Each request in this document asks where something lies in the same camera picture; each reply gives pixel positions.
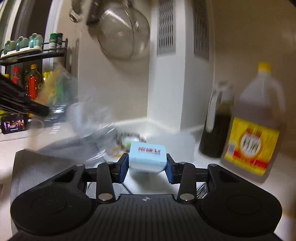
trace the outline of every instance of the soy sauce bottle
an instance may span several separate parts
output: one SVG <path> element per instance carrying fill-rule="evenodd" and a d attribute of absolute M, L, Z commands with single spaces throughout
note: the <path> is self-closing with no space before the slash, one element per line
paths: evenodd
<path fill-rule="evenodd" d="M 218 83 L 211 94 L 207 118 L 199 151 L 212 158 L 220 158 L 227 139 L 234 94 L 231 84 Z"/>

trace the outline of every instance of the air vent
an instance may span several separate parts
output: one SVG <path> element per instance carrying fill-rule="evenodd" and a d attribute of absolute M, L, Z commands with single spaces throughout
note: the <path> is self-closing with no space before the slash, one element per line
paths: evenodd
<path fill-rule="evenodd" d="M 174 0 L 159 0 L 157 55 L 176 51 Z"/>
<path fill-rule="evenodd" d="M 209 59 L 209 31 L 206 0 L 193 0 L 194 54 Z"/>

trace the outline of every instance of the plastic jug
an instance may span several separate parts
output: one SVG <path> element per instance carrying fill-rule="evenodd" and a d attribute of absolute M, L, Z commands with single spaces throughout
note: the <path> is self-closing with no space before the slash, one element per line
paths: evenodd
<path fill-rule="evenodd" d="M 281 118 L 286 112 L 284 91 L 271 71 L 270 64 L 259 63 L 258 75 L 235 102 L 221 157 L 228 169 L 261 183 L 270 173 L 285 129 Z M 277 105 L 271 103 L 271 91 Z"/>

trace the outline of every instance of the teal jar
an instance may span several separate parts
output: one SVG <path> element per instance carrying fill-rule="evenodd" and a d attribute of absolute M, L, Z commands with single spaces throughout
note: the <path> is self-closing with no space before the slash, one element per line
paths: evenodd
<path fill-rule="evenodd" d="M 29 38 L 29 47 L 33 48 L 35 46 L 35 38 L 36 38 L 37 34 L 32 34 L 32 36 L 30 36 Z"/>
<path fill-rule="evenodd" d="M 38 34 L 36 37 L 35 37 L 35 43 L 34 43 L 34 46 L 39 46 L 39 47 L 42 47 L 42 43 L 43 43 L 43 37 Z"/>
<path fill-rule="evenodd" d="M 7 54 L 9 51 L 9 43 L 10 43 L 10 40 L 7 40 L 7 42 L 4 45 L 4 51 L 3 51 L 4 54 Z"/>
<path fill-rule="evenodd" d="M 29 45 L 29 39 L 24 38 L 23 36 L 20 36 L 17 40 L 17 46 L 16 46 L 16 51 L 19 51 L 22 48 L 26 48 Z"/>

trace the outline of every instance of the phone screen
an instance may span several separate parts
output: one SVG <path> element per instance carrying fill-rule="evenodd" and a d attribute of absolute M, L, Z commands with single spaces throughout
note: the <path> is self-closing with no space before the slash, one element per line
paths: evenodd
<path fill-rule="evenodd" d="M 27 130 L 27 114 L 7 114 L 0 116 L 1 130 L 3 134 L 9 134 Z"/>

